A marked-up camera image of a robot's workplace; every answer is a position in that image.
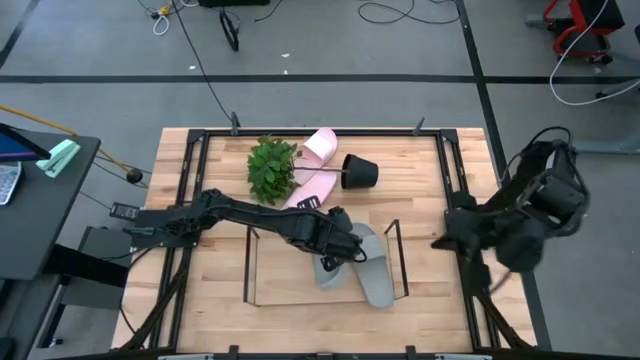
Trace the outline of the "tablet with blue screen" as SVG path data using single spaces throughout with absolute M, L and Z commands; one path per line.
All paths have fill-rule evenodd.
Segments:
M 51 154 L 0 123 L 0 163 L 48 160 Z

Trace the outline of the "mint green stapler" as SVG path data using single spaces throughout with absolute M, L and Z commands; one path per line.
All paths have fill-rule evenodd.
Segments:
M 49 159 L 37 161 L 36 166 L 42 170 L 46 176 L 56 178 L 80 149 L 81 146 L 76 142 L 66 139 L 49 151 Z

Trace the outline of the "gray chair base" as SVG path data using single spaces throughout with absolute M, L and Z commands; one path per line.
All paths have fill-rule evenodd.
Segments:
M 597 92 L 595 102 L 608 100 L 631 90 L 640 92 L 640 78 L 634 78 Z M 575 140 L 574 147 L 583 153 L 640 155 L 640 130 L 619 140 Z

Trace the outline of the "black plant pot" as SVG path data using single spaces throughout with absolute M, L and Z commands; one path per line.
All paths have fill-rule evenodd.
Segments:
M 340 179 L 343 189 L 372 188 L 377 184 L 378 178 L 379 167 L 377 164 L 354 154 L 346 155 Z

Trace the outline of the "black side desk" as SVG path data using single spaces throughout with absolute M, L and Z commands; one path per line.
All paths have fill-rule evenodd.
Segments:
M 80 150 L 57 177 L 24 162 L 17 192 L 0 206 L 0 279 L 33 280 L 47 263 L 101 145 L 96 137 L 72 140 Z

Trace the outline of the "red and black cart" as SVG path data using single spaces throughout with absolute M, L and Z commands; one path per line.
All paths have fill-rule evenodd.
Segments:
M 586 58 L 590 63 L 608 65 L 613 61 L 607 36 L 625 26 L 617 0 L 569 0 L 570 16 L 552 17 L 560 0 L 542 13 L 542 23 L 555 36 L 552 49 L 562 55 Z

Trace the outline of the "gray rubber slide sandal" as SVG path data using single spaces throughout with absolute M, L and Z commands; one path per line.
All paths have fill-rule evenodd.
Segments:
M 395 292 L 386 245 L 375 231 L 364 223 L 354 223 L 352 233 L 363 240 L 361 249 L 366 255 L 366 260 L 353 263 L 352 267 L 368 304 L 374 308 L 393 306 Z
M 322 257 L 319 255 L 312 255 L 312 267 L 316 286 L 323 290 L 342 286 L 347 278 L 348 266 L 342 264 L 334 270 L 327 271 L 324 269 L 321 259 Z

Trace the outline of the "black power adapter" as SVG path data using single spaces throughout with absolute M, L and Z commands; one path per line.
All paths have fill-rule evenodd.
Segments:
M 140 212 L 137 206 L 114 202 L 111 206 L 109 216 L 121 220 L 134 221 Z

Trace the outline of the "white calculator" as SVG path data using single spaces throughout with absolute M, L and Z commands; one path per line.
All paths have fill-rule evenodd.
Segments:
M 22 175 L 22 163 L 0 163 L 0 206 L 8 205 Z

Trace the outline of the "green artificial plant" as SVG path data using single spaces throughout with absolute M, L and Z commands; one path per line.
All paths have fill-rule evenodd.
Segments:
M 281 138 L 258 138 L 247 159 L 250 194 L 261 204 L 276 205 L 317 173 L 341 173 L 325 167 L 323 159 L 306 146 Z

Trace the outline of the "pink rubber slide sandal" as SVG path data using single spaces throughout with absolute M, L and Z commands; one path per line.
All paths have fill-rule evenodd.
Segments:
M 304 185 L 291 193 L 283 208 L 298 208 L 299 201 L 313 195 L 319 198 L 322 205 L 334 189 L 337 180 L 338 176 L 334 172 L 316 172 Z
M 301 146 L 301 155 L 294 161 L 296 168 L 321 168 L 335 154 L 338 140 L 331 128 L 320 128 Z

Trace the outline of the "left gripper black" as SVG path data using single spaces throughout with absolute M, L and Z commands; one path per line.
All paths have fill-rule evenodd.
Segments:
M 291 216 L 295 222 L 288 236 L 289 245 L 316 255 L 359 260 L 363 240 L 337 226 L 328 213 L 306 209 L 296 210 Z

